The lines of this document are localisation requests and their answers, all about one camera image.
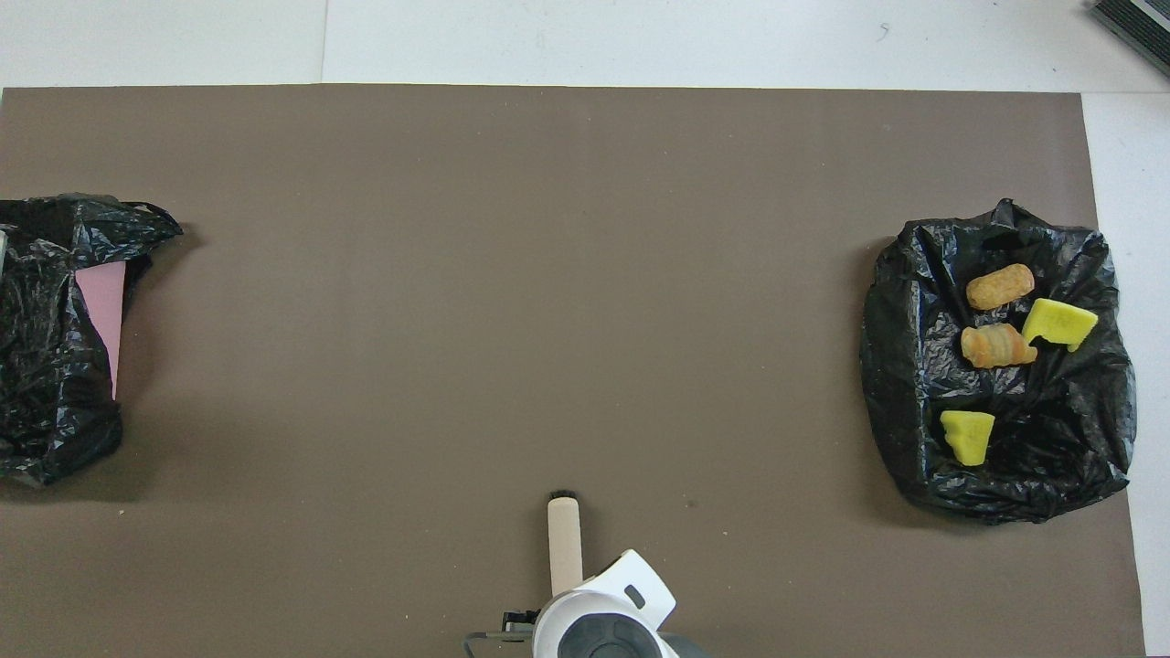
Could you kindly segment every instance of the black trash bag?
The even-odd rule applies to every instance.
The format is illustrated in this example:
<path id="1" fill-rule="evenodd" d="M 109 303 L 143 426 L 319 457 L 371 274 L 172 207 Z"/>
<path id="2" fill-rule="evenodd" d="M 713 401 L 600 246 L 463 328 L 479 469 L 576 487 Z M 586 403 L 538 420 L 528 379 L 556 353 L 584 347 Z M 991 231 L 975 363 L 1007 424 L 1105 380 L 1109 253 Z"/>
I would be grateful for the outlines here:
<path id="1" fill-rule="evenodd" d="M 0 478 L 47 485 L 122 441 L 109 357 L 76 272 L 128 261 L 129 295 L 146 254 L 183 229 L 150 204 L 67 194 L 0 200 Z"/>
<path id="2" fill-rule="evenodd" d="M 1027 265 L 1035 290 L 972 310 L 966 285 Z M 1020 329 L 1049 297 L 1100 317 L 1075 352 L 1037 338 L 1035 363 L 977 370 L 964 327 Z M 1055 227 L 1004 199 L 970 219 L 907 222 L 874 266 L 861 325 L 861 378 L 874 440 L 914 503 L 994 525 L 1042 522 L 1129 482 L 1136 431 L 1134 370 L 1117 331 L 1117 285 L 1104 238 Z M 945 410 L 996 417 L 980 466 L 961 465 L 938 419 Z"/>

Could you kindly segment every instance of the yellow sponge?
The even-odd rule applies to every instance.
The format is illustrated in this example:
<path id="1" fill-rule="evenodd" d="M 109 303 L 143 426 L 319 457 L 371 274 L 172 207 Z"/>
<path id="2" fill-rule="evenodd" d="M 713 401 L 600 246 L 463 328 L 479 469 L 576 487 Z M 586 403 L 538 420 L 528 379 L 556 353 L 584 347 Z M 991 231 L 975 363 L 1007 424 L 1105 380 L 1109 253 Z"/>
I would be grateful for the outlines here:
<path id="1" fill-rule="evenodd" d="M 1097 316 L 1090 310 L 1040 299 L 1024 321 L 1024 342 L 1031 344 L 1037 336 L 1044 336 L 1051 343 L 1067 344 L 1068 351 L 1074 352 L 1096 322 Z"/>
<path id="2" fill-rule="evenodd" d="M 944 411 L 940 419 L 947 443 L 963 466 L 978 466 L 987 458 L 987 440 L 996 417 L 982 411 Z"/>

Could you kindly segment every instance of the brown mat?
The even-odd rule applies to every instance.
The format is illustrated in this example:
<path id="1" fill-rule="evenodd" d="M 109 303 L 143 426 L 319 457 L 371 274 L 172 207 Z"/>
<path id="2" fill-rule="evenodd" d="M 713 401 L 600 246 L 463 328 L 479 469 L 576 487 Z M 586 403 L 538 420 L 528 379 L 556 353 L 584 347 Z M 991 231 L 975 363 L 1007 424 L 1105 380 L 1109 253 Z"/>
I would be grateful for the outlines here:
<path id="1" fill-rule="evenodd" d="M 0 487 L 2 656 L 459 656 L 544 603 L 560 487 L 586 568 L 636 548 L 716 658 L 1143 651 L 1124 495 L 911 508 L 859 384 L 903 221 L 1095 224 L 1076 96 L 5 91 L 0 197 L 66 191 L 190 234 L 122 451 Z"/>

